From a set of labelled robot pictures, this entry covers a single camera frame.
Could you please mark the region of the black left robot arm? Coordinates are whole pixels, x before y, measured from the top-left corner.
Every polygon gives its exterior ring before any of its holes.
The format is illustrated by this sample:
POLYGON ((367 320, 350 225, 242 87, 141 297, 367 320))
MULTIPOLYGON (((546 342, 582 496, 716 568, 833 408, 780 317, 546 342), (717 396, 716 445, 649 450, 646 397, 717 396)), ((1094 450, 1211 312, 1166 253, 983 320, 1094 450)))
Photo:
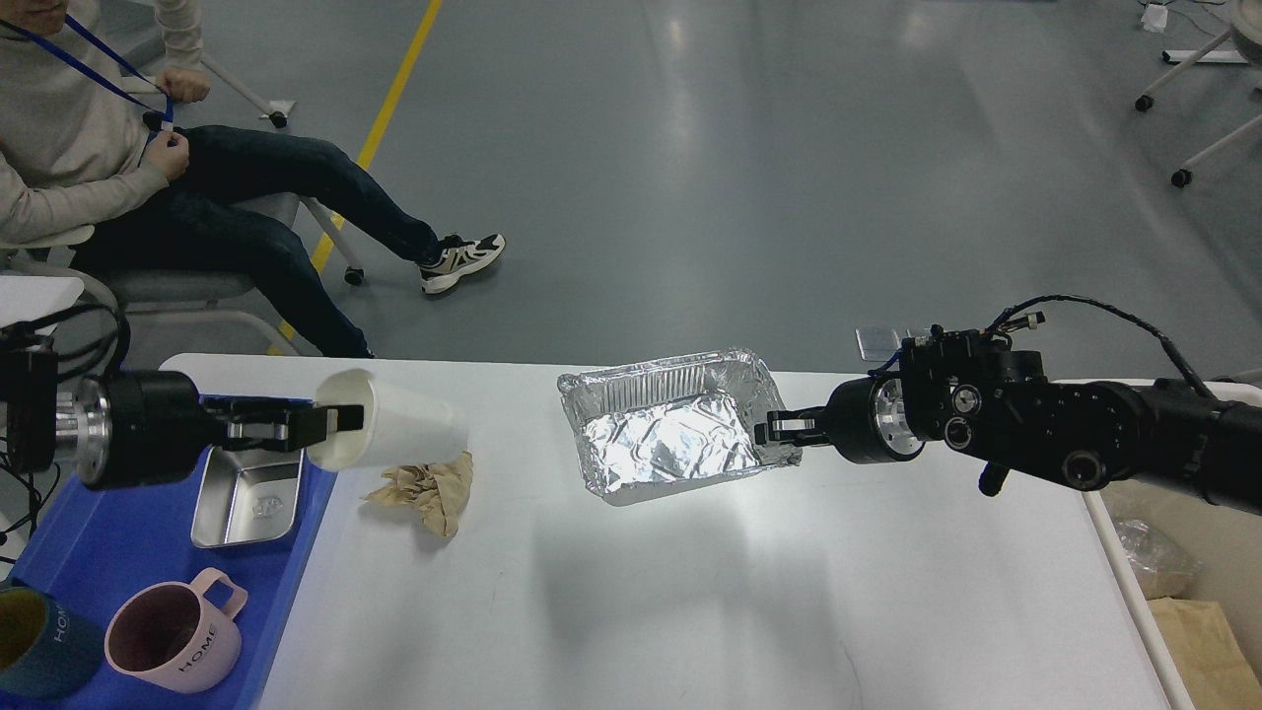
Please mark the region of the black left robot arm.
POLYGON ((95 311, 68 306, 3 327, 3 470, 27 486, 28 509, 3 530, 37 528, 45 496, 33 475, 66 467, 87 491, 188 479, 202 455, 293 454, 338 433, 366 433, 363 404, 208 395, 175 370, 122 370, 130 327, 117 309, 105 335, 58 352, 49 329, 95 311))

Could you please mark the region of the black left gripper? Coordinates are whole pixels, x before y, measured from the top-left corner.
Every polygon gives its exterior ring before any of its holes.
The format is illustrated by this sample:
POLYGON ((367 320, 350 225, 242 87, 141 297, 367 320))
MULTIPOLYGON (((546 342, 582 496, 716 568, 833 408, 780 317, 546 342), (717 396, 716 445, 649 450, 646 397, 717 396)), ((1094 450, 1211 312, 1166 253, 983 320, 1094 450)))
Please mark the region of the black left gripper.
POLYGON ((363 430, 363 404, 203 396, 184 373, 139 370, 77 387, 74 472, 90 491, 184 480, 209 446, 294 453, 363 430), (227 428, 218 436, 218 421, 227 428))

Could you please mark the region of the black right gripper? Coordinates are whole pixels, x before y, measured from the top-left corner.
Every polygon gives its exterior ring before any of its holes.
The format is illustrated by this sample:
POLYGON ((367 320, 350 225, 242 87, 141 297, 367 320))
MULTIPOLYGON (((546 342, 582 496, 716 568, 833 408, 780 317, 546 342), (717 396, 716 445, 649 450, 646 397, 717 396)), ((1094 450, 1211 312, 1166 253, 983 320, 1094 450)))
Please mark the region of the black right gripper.
POLYGON ((896 378, 840 383, 825 407, 769 410, 753 424, 757 445, 829 448, 854 464, 911 462, 925 444, 911 431, 896 378))

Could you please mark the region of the person's hand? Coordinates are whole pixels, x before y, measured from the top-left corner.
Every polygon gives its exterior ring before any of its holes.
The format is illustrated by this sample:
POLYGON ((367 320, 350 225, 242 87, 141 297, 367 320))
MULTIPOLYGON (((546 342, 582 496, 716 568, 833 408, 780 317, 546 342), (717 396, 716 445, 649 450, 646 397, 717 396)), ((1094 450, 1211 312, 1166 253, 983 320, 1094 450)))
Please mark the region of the person's hand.
POLYGON ((148 141, 143 161, 145 165, 158 168, 168 183, 177 182, 189 166, 189 143, 179 132, 158 131, 148 141))

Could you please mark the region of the person's other hand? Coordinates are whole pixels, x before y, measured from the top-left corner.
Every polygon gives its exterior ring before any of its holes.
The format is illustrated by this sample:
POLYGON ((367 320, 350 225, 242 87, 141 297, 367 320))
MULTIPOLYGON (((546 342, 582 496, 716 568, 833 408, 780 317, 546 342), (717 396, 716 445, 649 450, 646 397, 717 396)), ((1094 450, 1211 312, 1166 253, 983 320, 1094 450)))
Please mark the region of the person's other hand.
POLYGON ((211 91, 209 76, 202 69, 167 66, 154 78, 154 84, 175 103, 199 103, 211 91))

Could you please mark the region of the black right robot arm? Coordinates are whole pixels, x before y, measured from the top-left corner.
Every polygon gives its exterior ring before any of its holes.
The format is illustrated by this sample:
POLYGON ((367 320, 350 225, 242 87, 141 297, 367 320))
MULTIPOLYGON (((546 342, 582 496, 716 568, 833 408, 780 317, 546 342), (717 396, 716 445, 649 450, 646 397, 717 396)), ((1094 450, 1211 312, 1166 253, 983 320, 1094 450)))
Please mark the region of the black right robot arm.
POLYGON ((1177 376, 1150 383, 1055 382, 1040 352, 1013 335, 1045 317, 1044 298, 1018 301, 979 329, 934 324, 906 335, 883 364, 839 383, 827 404, 771 410, 760 445, 832 448, 856 464, 910 462, 929 441, 984 463, 979 491, 997 496, 1011 472, 1073 491, 1141 480, 1249 515, 1261 504, 1259 400, 1205 381, 1169 335, 1118 306, 1159 342, 1177 376))

